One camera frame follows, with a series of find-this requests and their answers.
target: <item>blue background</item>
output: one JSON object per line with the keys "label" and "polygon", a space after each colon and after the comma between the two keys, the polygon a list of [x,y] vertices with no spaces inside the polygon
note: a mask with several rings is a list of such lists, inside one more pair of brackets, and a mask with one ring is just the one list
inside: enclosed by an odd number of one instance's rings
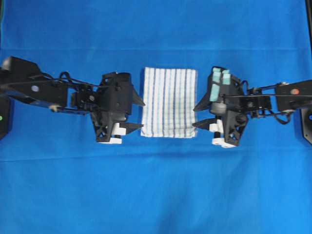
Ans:
{"label": "blue background", "polygon": [[[310,79],[307,27],[298,0],[6,0],[0,58],[93,83],[130,72],[141,94],[145,66],[193,68],[200,100],[214,65],[252,87]],[[137,106],[129,121],[140,122]],[[286,126],[251,120],[234,149],[207,131],[101,145],[89,116],[16,102],[0,141],[0,233],[311,233],[301,135],[296,113]]]}

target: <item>striped towel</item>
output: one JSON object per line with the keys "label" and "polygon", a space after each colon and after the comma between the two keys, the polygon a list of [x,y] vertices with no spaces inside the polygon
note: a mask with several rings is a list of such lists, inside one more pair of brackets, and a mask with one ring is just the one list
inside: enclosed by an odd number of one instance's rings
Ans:
{"label": "striped towel", "polygon": [[197,71],[145,68],[141,135],[192,138],[196,129]]}

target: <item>towel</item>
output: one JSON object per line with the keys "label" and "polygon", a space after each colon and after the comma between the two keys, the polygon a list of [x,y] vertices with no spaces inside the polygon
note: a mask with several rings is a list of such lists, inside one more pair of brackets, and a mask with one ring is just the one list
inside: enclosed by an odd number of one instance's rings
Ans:
{"label": "towel", "polygon": [[192,123],[196,122],[196,91],[196,70],[146,67],[141,135],[195,137],[197,131]]}

